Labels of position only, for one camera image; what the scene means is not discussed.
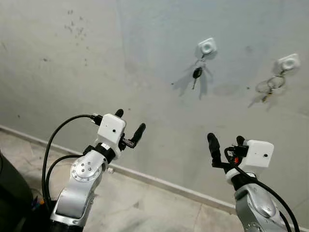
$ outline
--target gray wall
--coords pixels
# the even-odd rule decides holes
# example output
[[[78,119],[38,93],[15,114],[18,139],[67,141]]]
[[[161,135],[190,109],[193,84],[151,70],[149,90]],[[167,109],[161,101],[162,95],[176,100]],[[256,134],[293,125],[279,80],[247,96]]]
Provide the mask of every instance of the gray wall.
[[[208,37],[218,54],[192,90],[195,46]],[[237,135],[269,141],[261,180],[309,227],[308,41],[307,0],[2,0],[0,124],[47,140],[70,116],[123,108],[128,134],[141,122],[147,131],[117,163],[230,203],[205,134],[222,147]],[[249,107],[294,52],[302,66],[285,91]],[[80,119],[56,143],[82,151],[96,131]]]

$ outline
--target black cable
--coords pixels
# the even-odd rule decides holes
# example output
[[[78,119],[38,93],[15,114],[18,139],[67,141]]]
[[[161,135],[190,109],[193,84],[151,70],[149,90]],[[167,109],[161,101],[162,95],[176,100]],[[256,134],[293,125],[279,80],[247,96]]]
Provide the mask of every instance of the black cable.
[[[49,149],[50,149],[50,146],[52,144],[52,141],[55,137],[55,135],[59,132],[59,130],[64,126],[66,125],[67,123],[77,119],[77,118],[81,118],[81,117],[88,117],[92,120],[95,119],[95,116],[93,115],[77,115],[77,116],[74,116],[74,117],[71,117],[69,118],[68,120],[64,121],[54,132],[53,134],[51,135],[49,141],[48,141],[48,144],[46,146],[46,151],[45,151],[45,155],[44,155],[44,160],[43,160],[43,168],[42,168],[42,194],[43,194],[43,199],[44,199],[44,202],[46,203],[46,208],[47,208],[47,211],[48,212],[51,212],[50,208],[51,208],[51,202],[48,200],[47,198],[47,189],[46,189],[46,181],[45,181],[45,175],[46,175],[46,166],[47,166],[47,159],[48,159],[48,153],[49,153]]]
[[[287,211],[287,213],[289,214],[292,223],[294,225],[294,230],[295,232],[300,232],[299,231],[299,226],[297,223],[297,220],[293,214],[293,212],[291,211],[290,207],[287,205],[287,203],[274,191],[272,190],[270,187],[268,187],[267,185],[263,184],[262,182],[258,181],[256,178],[253,178],[251,176],[249,176],[248,174],[246,174],[242,169],[240,169],[239,167],[237,167],[234,164],[231,164],[233,166],[233,168],[235,168],[239,173],[243,174],[245,177],[247,177],[249,180],[251,180],[253,183],[257,184],[258,186],[264,188],[266,191],[270,192],[281,204],[282,206],[285,208],[285,210]]]
[[[2,153],[0,151],[0,162],[1,162],[1,167],[0,167],[0,174],[2,173],[2,169],[3,169],[3,158],[2,158]]]
[[[49,178],[50,178],[50,175],[53,171],[53,168],[57,165],[57,163],[59,163],[60,161],[62,160],[65,160],[65,159],[69,159],[69,158],[79,158],[81,157],[82,155],[67,155],[67,156],[63,156],[63,157],[60,157],[59,159],[57,159],[55,162],[53,162],[53,164],[49,167],[48,169],[48,172],[47,172],[47,176],[46,176],[46,193],[47,193],[47,200],[49,202],[51,202],[51,198],[50,198],[50,194],[49,194]]]
[[[282,218],[282,220],[283,220],[283,222],[285,224],[285,227],[286,227],[287,231],[288,232],[292,232],[290,224],[289,224],[288,220],[286,219],[286,217],[284,216],[284,214],[281,211],[279,211],[279,214],[280,214],[280,217]]]

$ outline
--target metal bolt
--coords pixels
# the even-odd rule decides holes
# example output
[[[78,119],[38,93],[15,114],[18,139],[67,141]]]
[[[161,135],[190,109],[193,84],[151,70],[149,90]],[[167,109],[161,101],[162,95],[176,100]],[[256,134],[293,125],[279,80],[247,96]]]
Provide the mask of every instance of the metal bolt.
[[[108,168],[107,173],[108,174],[113,174],[115,172],[114,168]]]

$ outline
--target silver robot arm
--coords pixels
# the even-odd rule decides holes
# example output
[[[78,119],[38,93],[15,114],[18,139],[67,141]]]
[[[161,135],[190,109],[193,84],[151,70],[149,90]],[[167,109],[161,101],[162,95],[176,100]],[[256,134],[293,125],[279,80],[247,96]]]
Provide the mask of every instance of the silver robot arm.
[[[122,120],[122,114],[123,111],[118,110],[115,115],[104,115],[96,146],[89,146],[85,155],[72,164],[69,182],[60,193],[51,213],[50,231],[83,231],[94,201],[95,189],[108,164],[119,158],[126,146],[134,148],[140,140],[145,124],[140,125],[132,139],[125,139],[126,122]]]
[[[260,173],[269,166],[274,150],[271,143],[237,138],[237,145],[225,149],[228,163],[221,162],[220,145],[214,134],[207,136],[212,166],[225,171],[234,186],[236,213],[245,232],[286,232],[290,226],[270,193],[257,184]]]

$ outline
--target tiled floor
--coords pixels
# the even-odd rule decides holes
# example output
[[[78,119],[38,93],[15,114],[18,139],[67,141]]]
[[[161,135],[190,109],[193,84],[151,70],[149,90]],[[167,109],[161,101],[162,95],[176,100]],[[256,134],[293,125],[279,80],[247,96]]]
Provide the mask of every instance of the tiled floor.
[[[0,131],[0,149],[40,195],[44,147]],[[64,154],[51,151],[50,163]],[[56,198],[70,175],[72,160],[55,167],[51,196]],[[235,215],[114,173],[104,174],[96,189],[85,232],[240,232]]]

